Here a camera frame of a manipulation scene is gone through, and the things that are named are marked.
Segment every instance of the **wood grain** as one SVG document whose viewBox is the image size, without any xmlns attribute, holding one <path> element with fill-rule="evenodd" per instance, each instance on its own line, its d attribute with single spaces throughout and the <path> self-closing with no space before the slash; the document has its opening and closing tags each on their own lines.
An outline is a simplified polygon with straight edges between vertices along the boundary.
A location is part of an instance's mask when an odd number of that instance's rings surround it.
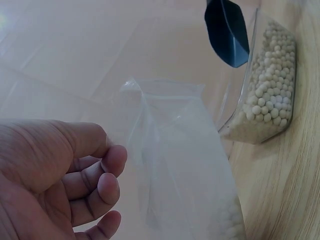
<svg viewBox="0 0 320 240">
<path fill-rule="evenodd" d="M 248 240 L 320 239 L 320 1 L 262 0 L 297 40 L 293 121 L 261 144 L 235 143 L 230 164 Z"/>
</svg>

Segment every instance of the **black scoop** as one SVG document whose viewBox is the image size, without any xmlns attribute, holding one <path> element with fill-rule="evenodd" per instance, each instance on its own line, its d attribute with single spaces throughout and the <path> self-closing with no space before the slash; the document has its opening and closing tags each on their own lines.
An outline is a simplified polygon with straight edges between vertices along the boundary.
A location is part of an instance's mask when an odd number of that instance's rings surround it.
<svg viewBox="0 0 320 240">
<path fill-rule="evenodd" d="M 245 64 L 249 42 L 240 7 L 229 0 L 207 0 L 204 19 L 216 54 L 233 68 Z"/>
</svg>

